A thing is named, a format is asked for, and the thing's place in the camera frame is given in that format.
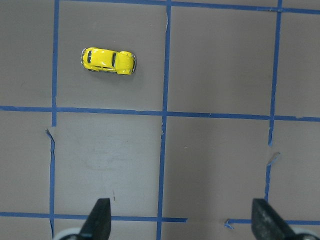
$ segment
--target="yellow toy car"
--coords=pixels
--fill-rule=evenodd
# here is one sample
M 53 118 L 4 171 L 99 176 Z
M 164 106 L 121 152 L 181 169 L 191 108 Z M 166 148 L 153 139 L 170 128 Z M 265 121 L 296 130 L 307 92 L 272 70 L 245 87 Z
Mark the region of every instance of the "yellow toy car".
M 89 71 L 131 75 L 136 70 L 136 57 L 128 51 L 89 47 L 82 50 L 81 64 Z

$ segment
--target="gray floor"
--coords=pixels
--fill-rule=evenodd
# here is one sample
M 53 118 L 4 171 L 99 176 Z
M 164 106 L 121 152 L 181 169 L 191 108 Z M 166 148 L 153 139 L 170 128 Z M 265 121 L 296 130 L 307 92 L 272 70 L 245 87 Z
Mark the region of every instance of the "gray floor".
M 144 3 L 1 1 L 1 239 L 52 239 L 50 220 L 79 227 L 111 198 L 114 240 L 253 240 L 224 223 L 250 219 L 277 152 L 269 202 L 320 221 L 320 2 Z M 86 47 L 131 51 L 137 70 L 87 71 Z

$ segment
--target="car window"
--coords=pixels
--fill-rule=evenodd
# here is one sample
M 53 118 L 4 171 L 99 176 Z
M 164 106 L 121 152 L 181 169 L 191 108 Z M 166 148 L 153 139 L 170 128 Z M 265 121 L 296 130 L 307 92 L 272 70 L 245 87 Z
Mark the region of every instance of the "car window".
M 115 67 L 116 55 L 117 54 L 115 52 L 112 54 L 112 66 L 113 67 Z
M 87 59 L 88 64 L 91 63 L 91 54 L 92 54 L 92 51 L 89 51 L 89 52 L 88 52 L 88 59 Z

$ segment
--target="black object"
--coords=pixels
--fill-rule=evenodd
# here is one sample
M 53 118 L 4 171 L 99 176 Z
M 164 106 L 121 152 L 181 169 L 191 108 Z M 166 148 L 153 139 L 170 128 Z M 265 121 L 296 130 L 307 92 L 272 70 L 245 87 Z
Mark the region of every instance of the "black object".
M 96 201 L 79 234 L 71 234 L 60 240 L 108 240 L 111 232 L 111 207 L 109 198 Z
M 320 240 L 308 233 L 295 234 L 264 199 L 253 199 L 251 229 L 257 240 Z

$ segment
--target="toy car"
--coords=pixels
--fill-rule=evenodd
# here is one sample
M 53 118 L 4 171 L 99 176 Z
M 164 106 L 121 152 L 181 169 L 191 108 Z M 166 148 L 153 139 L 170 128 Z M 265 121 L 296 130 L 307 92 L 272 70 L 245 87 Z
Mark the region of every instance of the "toy car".
M 136 70 L 136 57 L 128 51 L 89 47 L 82 50 L 81 64 L 89 71 L 131 75 Z

